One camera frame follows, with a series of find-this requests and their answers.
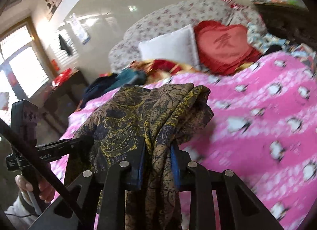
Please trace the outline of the red yellow blanket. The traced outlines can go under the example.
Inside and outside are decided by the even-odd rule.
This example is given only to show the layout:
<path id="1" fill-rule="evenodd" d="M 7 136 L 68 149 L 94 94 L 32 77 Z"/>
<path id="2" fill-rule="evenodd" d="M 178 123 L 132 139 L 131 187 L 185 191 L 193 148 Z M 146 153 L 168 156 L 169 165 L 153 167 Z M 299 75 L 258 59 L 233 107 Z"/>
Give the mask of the red yellow blanket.
<path id="1" fill-rule="evenodd" d="M 145 61 L 133 61 L 128 66 L 131 69 L 141 70 L 147 76 L 158 76 L 159 73 L 164 72 L 168 75 L 174 76 L 181 72 L 199 72 L 194 66 L 185 63 L 177 63 L 175 61 L 164 59 L 150 59 Z"/>

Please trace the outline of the red heart cushion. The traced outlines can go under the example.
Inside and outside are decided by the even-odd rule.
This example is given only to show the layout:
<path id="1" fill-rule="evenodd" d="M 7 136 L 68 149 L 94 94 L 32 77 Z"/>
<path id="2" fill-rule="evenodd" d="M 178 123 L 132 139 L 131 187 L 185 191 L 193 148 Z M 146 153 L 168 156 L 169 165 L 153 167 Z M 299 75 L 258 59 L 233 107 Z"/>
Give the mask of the red heart cushion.
<path id="1" fill-rule="evenodd" d="M 254 63 L 261 53 L 247 42 L 243 25 L 225 26 L 214 20 L 194 27 L 200 62 L 216 75 L 233 75 L 245 63 Z"/>

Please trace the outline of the dark side table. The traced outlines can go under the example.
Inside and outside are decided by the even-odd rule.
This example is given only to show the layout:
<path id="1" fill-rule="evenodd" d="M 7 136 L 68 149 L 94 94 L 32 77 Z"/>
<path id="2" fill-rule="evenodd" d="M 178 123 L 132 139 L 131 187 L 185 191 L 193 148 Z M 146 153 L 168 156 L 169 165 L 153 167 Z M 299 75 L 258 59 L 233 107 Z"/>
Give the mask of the dark side table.
<path id="1" fill-rule="evenodd" d="M 79 105 L 80 96 L 88 85 L 83 73 L 76 70 L 61 86 L 49 91 L 45 98 L 40 109 L 42 118 L 59 136 L 68 128 L 68 116 Z"/>

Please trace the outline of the pink penguin blanket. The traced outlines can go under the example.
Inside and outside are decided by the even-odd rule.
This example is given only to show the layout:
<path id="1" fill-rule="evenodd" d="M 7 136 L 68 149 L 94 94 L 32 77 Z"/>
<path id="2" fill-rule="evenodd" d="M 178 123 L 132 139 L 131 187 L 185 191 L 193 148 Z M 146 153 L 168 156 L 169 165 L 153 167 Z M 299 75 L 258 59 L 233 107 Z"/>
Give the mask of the pink penguin blanket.
<path id="1" fill-rule="evenodd" d="M 297 229 L 316 200 L 316 80 L 282 51 L 233 76 L 182 73 L 170 84 L 209 88 L 210 122 L 181 148 L 211 170 L 233 170 L 284 229 Z M 69 117 L 65 139 L 114 89 Z"/>

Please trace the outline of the dark blue teal clothes pile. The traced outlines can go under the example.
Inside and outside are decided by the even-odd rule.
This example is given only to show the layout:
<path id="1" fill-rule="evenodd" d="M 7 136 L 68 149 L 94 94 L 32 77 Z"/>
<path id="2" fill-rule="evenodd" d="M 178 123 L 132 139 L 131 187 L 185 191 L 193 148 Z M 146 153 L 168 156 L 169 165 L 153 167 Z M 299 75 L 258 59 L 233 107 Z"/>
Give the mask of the dark blue teal clothes pile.
<path id="1" fill-rule="evenodd" d="M 120 73 L 113 73 L 109 76 L 99 77 L 92 82 L 85 90 L 79 109 L 83 109 L 88 101 L 99 98 L 109 91 L 120 88 L 125 84 L 144 85 L 147 75 L 142 70 L 126 68 Z"/>

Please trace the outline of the wall calendar poster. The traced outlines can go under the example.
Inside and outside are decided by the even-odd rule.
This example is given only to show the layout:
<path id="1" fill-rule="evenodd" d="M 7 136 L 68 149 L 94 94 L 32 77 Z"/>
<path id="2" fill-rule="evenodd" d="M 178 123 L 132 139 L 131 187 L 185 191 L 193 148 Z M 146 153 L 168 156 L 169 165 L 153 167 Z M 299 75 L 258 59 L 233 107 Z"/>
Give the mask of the wall calendar poster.
<path id="1" fill-rule="evenodd" d="M 70 20 L 72 30 L 79 39 L 80 43 L 83 45 L 87 44 L 90 40 L 90 36 L 74 13 L 70 16 Z"/>

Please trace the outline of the dark floral patterned garment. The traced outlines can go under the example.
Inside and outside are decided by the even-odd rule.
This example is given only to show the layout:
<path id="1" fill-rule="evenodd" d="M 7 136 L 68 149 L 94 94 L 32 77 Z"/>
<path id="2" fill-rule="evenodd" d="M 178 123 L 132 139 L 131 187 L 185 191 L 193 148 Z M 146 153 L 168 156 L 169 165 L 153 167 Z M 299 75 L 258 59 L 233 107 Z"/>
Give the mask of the dark floral patterned garment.
<path id="1" fill-rule="evenodd" d="M 171 146 L 183 144 L 213 117 L 207 105 L 209 88 L 203 85 L 165 84 L 146 89 L 125 85 L 96 109 L 75 131 L 94 143 L 78 158 L 68 157 L 64 183 L 80 172 L 107 171 L 141 145 L 147 147 L 146 193 L 126 195 L 126 229 L 181 229 L 179 192 L 171 169 Z"/>

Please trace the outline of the light blue patterned clothes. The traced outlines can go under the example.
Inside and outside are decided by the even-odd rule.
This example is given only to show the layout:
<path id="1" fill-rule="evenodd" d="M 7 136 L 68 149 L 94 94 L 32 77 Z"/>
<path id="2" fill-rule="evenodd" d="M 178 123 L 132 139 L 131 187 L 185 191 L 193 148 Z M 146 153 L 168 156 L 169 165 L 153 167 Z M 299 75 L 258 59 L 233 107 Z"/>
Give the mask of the light blue patterned clothes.
<path id="1" fill-rule="evenodd" d="M 278 45 L 283 51 L 288 51 L 291 47 L 289 40 L 276 37 L 252 23 L 247 25 L 247 43 L 262 54 L 272 45 Z"/>

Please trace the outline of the floral padded headboard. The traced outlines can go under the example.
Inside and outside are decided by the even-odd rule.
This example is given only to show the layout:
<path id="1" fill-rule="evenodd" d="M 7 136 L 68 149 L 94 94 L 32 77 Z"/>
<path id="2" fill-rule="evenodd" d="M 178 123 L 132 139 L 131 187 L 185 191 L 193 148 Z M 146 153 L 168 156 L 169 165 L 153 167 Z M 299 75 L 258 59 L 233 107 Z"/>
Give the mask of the floral padded headboard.
<path id="1" fill-rule="evenodd" d="M 189 24 L 195 26 L 206 20 L 218 21 L 226 26 L 252 24 L 260 33 L 266 32 L 262 17 L 253 8 L 242 6 L 234 9 L 223 0 L 181 1 L 155 10 L 134 23 L 109 52 L 111 70 L 121 71 L 130 62 L 140 60 L 138 45 L 141 41 L 171 33 Z"/>

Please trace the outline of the white square pillow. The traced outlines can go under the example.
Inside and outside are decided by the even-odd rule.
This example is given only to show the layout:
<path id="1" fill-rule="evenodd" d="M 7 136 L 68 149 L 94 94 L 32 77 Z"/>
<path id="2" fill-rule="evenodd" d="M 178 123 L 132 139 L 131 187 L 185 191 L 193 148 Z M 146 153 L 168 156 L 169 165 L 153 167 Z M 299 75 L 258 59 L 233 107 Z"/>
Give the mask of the white square pillow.
<path id="1" fill-rule="evenodd" d="M 142 41 L 138 44 L 138 48 L 143 61 L 163 59 L 188 64 L 197 70 L 201 69 L 192 25 Z"/>

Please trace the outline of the dark cloth hanging on wall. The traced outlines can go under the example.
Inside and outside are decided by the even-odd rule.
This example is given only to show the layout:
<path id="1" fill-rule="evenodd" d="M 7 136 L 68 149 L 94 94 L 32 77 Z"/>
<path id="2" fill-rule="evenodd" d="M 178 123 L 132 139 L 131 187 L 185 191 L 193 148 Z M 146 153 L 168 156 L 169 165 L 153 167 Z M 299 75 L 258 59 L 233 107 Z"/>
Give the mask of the dark cloth hanging on wall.
<path id="1" fill-rule="evenodd" d="M 73 55 L 72 49 L 68 46 L 66 40 L 62 37 L 62 35 L 59 34 L 59 43 L 60 43 L 60 49 L 64 50 L 68 56 Z"/>

